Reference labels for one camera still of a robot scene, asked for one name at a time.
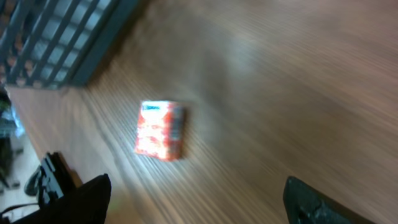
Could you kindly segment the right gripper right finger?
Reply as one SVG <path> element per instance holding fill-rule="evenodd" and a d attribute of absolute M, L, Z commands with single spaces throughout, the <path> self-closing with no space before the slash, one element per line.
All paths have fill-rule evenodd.
<path fill-rule="evenodd" d="M 285 182 L 283 202 L 290 224 L 373 223 L 294 176 Z"/>

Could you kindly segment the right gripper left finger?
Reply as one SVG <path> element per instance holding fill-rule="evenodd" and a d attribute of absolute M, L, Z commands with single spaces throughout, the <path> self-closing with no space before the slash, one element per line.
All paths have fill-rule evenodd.
<path fill-rule="evenodd" d="M 111 181 L 102 174 L 14 224 L 104 224 Z"/>

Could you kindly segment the small red tissue pack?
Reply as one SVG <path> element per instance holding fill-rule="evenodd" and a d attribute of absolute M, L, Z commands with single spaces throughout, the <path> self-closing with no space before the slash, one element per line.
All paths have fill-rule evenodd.
<path fill-rule="evenodd" d="M 143 101 L 135 153 L 164 161 L 179 159 L 184 115 L 184 107 L 176 101 Z"/>

